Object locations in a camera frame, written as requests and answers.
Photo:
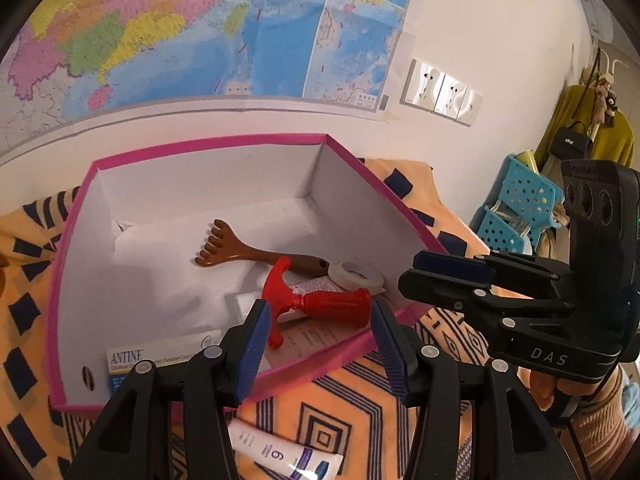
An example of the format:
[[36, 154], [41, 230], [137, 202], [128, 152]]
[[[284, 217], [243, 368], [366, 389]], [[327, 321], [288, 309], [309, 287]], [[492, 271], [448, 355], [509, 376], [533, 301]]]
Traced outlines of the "orange sleeve right forearm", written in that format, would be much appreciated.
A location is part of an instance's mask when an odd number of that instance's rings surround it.
[[567, 429], [559, 432], [579, 479], [609, 479], [623, 463], [639, 435], [639, 385], [631, 382], [623, 367], [616, 368], [600, 393], [581, 405], [570, 421], [589, 476]]

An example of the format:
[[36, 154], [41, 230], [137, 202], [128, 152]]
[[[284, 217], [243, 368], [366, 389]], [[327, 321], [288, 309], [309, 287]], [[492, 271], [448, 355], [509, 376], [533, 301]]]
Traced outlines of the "person's right hand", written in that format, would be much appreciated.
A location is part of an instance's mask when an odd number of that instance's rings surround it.
[[596, 390], [597, 385], [571, 382], [568, 379], [556, 378], [536, 372], [536, 370], [532, 370], [529, 373], [529, 393], [543, 411], [547, 411], [550, 408], [557, 392], [568, 396], [589, 396], [595, 393]]

